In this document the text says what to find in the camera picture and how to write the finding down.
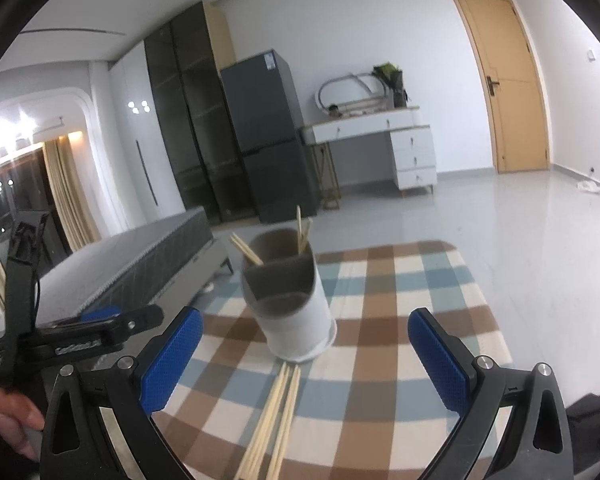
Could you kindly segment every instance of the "gray refrigerator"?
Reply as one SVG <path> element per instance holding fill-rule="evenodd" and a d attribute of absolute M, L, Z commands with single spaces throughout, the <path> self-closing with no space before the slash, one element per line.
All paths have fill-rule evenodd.
<path fill-rule="evenodd" d="M 320 191 L 289 65 L 275 50 L 220 73 L 238 150 L 260 221 L 314 216 Z"/>

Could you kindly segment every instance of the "checkered tablecloth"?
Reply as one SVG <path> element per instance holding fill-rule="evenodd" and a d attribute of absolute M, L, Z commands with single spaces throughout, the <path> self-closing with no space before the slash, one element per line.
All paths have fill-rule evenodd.
<path fill-rule="evenodd" d="M 511 362 L 506 343 L 452 245 L 425 241 L 317 259 L 338 336 L 301 367 L 280 478 L 414 480 L 458 418 L 442 405 L 409 344 L 409 313 L 429 307 L 474 354 L 500 365 Z M 202 340 L 154 421 L 195 478 L 232 479 L 281 362 L 246 308 L 237 274 L 207 305 Z M 501 413 L 475 478 L 482 478 L 505 422 Z M 268 463 L 267 455 L 263 474 Z"/>

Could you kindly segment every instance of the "white wardrobe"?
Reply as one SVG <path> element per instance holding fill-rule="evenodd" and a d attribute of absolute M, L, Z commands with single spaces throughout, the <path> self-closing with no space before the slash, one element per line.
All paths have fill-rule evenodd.
<path fill-rule="evenodd" d="M 126 163 L 149 222 L 184 212 L 155 113 L 144 41 L 109 71 Z"/>

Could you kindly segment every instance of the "chopstick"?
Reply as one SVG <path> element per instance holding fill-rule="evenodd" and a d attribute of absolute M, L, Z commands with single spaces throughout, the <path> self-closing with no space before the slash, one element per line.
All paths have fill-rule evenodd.
<path fill-rule="evenodd" d="M 242 240 L 242 238 L 240 238 L 236 233 L 231 233 L 229 240 L 231 240 L 232 244 L 235 245 L 238 248 L 238 250 L 240 250 L 242 254 L 244 254 L 244 256 L 251 260 L 252 263 L 258 266 L 263 264 L 260 257 L 256 253 L 254 253 L 253 250 L 247 245 L 247 243 L 244 240 Z"/>
<path fill-rule="evenodd" d="M 300 206 L 296 206 L 296 220 L 298 220 L 298 254 L 302 251 L 300 247 L 302 246 L 302 212 L 300 211 Z"/>
<path fill-rule="evenodd" d="M 244 479 L 245 480 L 257 480 L 258 474 L 260 472 L 260 467 L 262 466 L 262 460 L 264 459 L 264 454 L 267 450 L 267 445 L 269 444 L 269 440 L 271 439 L 271 434 L 273 433 L 273 429 L 276 425 L 276 417 L 278 416 L 278 412 L 280 410 L 280 404 L 282 403 L 282 399 L 285 395 L 286 383 L 288 381 L 290 375 L 290 367 L 286 364 L 286 362 L 280 368 L 280 372 L 278 373 L 278 377 L 280 378 L 280 382 L 275 385 L 275 388 L 272 389 L 273 398 L 271 404 L 266 406 L 266 408 L 262 411 L 260 415 L 260 420 L 258 424 L 260 426 L 260 431 L 256 435 L 252 437 L 252 441 L 254 440 L 253 448 L 251 454 L 247 457 L 246 465 L 244 467 Z"/>
<path fill-rule="evenodd" d="M 280 419 L 280 428 L 276 437 L 276 444 L 269 462 L 269 470 L 267 471 L 266 480 L 278 480 L 280 468 L 282 468 L 282 460 L 285 457 L 286 444 L 289 440 L 289 432 L 291 430 L 291 422 L 294 418 L 296 410 L 296 397 L 298 396 L 298 388 L 300 386 L 300 367 L 294 367 L 294 373 L 291 377 L 289 391 L 286 394 L 285 409 Z"/>
<path fill-rule="evenodd" d="M 302 241 L 300 243 L 300 254 L 304 253 L 306 249 L 306 245 L 309 243 L 309 231 L 311 230 L 311 225 L 314 223 L 313 218 L 309 218 L 306 221 L 306 228 L 304 229 L 304 234 L 302 234 Z"/>
<path fill-rule="evenodd" d="M 256 425 L 256 429 L 253 431 L 253 435 L 251 436 L 249 445 L 247 446 L 247 449 L 244 452 L 244 455 L 242 456 L 242 460 L 240 460 L 240 465 L 238 466 L 238 471 L 235 474 L 234 480 L 248 478 L 248 476 L 246 475 L 247 469 L 250 468 L 251 463 L 253 461 L 254 448 L 263 436 L 262 431 L 264 428 L 264 421 L 266 420 L 268 413 L 273 409 L 274 404 L 276 402 L 276 398 L 279 396 L 282 398 L 281 390 L 283 391 L 284 387 L 286 386 L 285 374 L 288 374 L 288 365 L 286 364 L 286 361 L 280 367 L 278 376 L 276 377 L 276 380 L 274 381 L 271 387 L 269 397 L 267 397 L 267 402 L 265 402 L 264 408 L 262 409 L 262 413 L 260 414 L 260 418 Z"/>

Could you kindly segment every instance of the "table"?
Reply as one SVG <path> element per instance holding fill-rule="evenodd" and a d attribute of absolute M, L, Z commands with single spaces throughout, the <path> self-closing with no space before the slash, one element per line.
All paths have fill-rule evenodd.
<path fill-rule="evenodd" d="M 420 107 L 403 108 L 329 119 L 307 124 L 302 128 L 304 142 L 312 147 L 318 171 L 320 191 L 326 208 L 334 203 L 339 208 L 340 186 L 336 176 L 330 142 L 371 134 L 386 134 L 392 154 L 392 173 L 395 185 L 402 192 L 414 187 L 431 187 L 438 182 L 436 151 L 428 124 L 422 123 Z M 318 163 L 315 149 L 322 158 Z M 324 169 L 329 171 L 331 189 L 325 189 Z"/>
<path fill-rule="evenodd" d="M 474 354 L 507 366 L 502 333 L 458 250 L 446 242 L 317 259 L 338 337 L 301 367 L 280 478 L 416 479 L 458 418 L 442 405 L 409 344 L 409 313 L 429 307 Z M 165 409 L 153 415 L 198 480 L 233 478 L 281 365 L 246 308 L 238 273 L 213 294 L 201 309 L 200 345 Z M 507 415 L 498 415 L 476 474 L 484 474 Z M 266 455 L 264 471 L 268 463 Z"/>

